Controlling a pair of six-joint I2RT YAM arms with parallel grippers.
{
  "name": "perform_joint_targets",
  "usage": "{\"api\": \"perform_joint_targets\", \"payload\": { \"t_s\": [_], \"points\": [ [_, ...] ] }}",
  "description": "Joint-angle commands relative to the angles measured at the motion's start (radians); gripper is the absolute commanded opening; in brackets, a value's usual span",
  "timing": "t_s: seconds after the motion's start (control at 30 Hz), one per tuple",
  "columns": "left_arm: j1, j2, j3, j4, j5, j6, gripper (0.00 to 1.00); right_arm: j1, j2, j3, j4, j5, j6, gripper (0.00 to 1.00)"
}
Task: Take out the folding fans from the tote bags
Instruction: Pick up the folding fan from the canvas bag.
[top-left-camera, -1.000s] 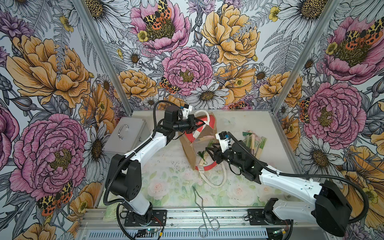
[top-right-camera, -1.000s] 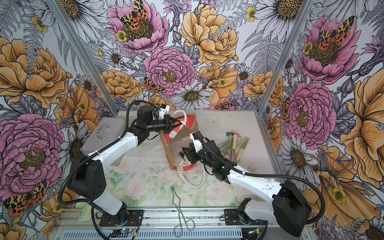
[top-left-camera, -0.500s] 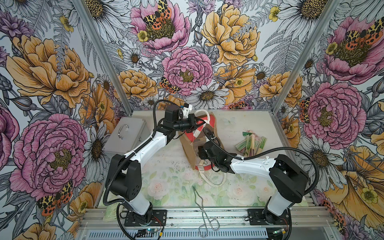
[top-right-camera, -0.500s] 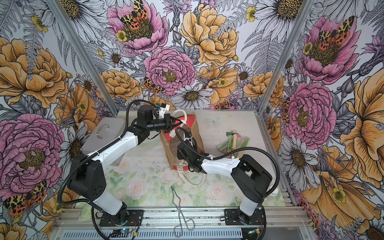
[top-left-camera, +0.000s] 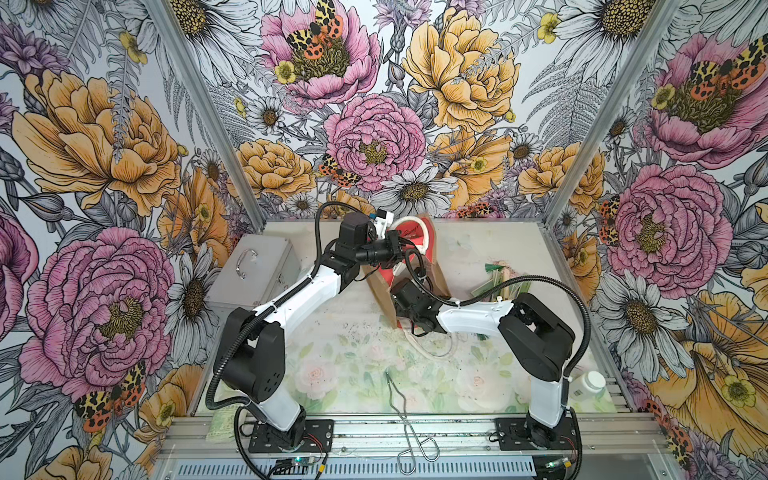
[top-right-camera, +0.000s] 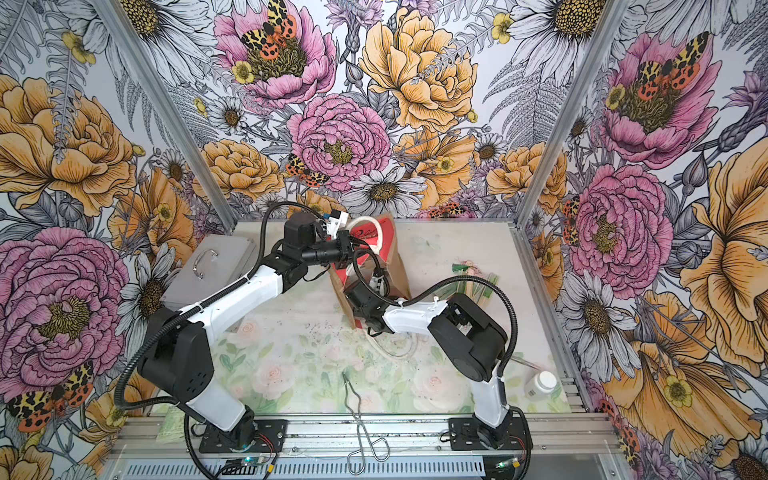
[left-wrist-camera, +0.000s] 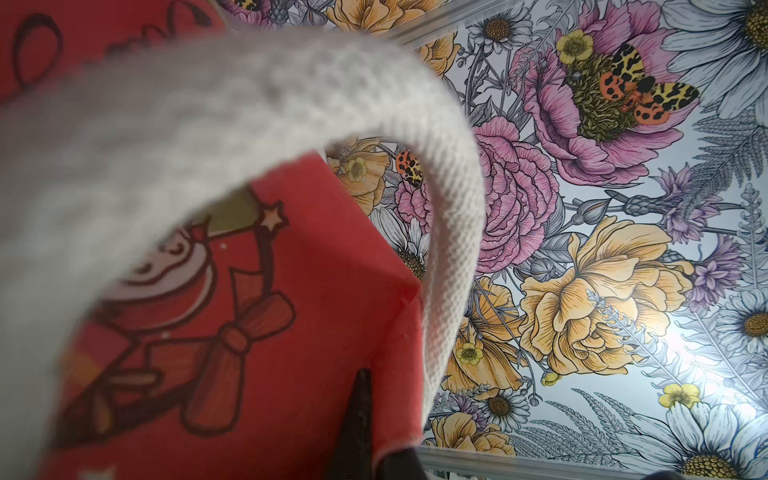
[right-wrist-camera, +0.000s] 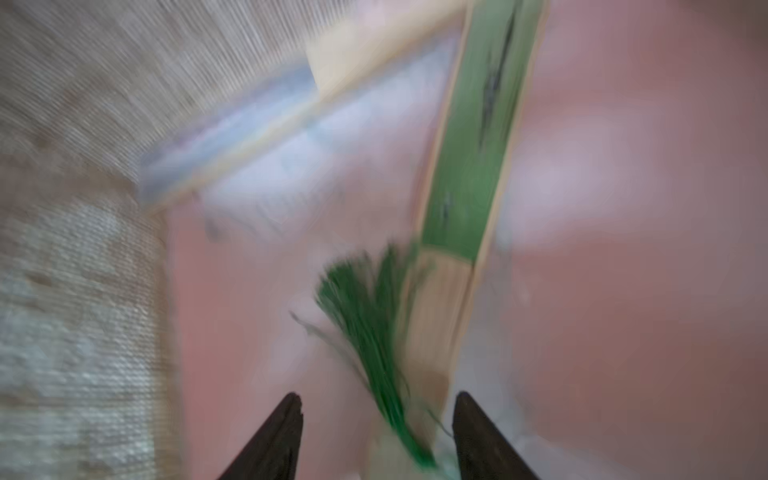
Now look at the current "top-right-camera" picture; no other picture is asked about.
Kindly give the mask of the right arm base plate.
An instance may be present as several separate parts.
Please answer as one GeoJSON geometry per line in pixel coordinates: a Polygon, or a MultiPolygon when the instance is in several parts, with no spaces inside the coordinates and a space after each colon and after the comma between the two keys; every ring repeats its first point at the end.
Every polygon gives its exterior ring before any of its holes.
{"type": "Polygon", "coordinates": [[[497,427],[475,417],[453,417],[440,440],[448,442],[453,451],[522,451],[533,447],[527,422],[516,416],[508,416],[497,427]]]}

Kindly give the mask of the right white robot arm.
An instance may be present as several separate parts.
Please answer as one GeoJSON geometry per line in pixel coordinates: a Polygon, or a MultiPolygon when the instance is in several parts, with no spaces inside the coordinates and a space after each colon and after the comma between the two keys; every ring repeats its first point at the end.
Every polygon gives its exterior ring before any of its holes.
{"type": "Polygon", "coordinates": [[[355,317],[370,331],[411,333],[431,337],[450,363],[469,382],[473,397],[472,421],[476,432],[470,440],[499,450],[510,438],[511,407],[506,399],[504,370],[518,341],[518,323],[508,296],[492,282],[470,275],[446,278],[413,299],[386,297],[365,282],[345,293],[355,317]],[[489,289],[504,306],[510,328],[504,329],[472,298],[453,293],[443,299],[442,288],[468,282],[489,289]]]}

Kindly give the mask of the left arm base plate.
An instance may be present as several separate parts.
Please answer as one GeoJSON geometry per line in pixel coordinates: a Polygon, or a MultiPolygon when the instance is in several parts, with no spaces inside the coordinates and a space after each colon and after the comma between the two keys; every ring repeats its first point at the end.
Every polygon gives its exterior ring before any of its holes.
{"type": "Polygon", "coordinates": [[[288,421],[246,420],[232,431],[207,426],[198,450],[202,454],[279,453],[283,450],[288,421]]]}

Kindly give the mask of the burlap tote bag red trim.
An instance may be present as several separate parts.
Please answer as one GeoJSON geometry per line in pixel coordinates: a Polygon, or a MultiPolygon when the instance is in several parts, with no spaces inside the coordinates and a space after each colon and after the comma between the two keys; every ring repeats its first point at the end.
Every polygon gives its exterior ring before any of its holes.
{"type": "Polygon", "coordinates": [[[374,217],[354,219],[347,223],[355,251],[361,254],[349,261],[345,267],[331,267],[330,280],[333,291],[349,326],[362,333],[370,345],[390,360],[411,358],[418,346],[418,338],[411,333],[390,335],[369,333],[354,317],[346,291],[361,282],[390,299],[409,299],[411,289],[403,259],[399,253],[397,230],[394,217],[382,214],[374,217]]]}

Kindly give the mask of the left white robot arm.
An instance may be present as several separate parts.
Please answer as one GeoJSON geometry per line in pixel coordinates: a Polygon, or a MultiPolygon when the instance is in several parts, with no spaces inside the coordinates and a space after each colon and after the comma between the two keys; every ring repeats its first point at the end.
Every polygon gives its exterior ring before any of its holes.
{"type": "Polygon", "coordinates": [[[216,355],[233,327],[257,307],[300,283],[313,266],[329,267],[352,250],[347,213],[299,212],[272,248],[260,249],[251,269],[232,284],[177,312],[160,311],[147,331],[137,372],[172,405],[205,423],[224,449],[244,452],[256,441],[254,414],[220,380],[216,355]]]}

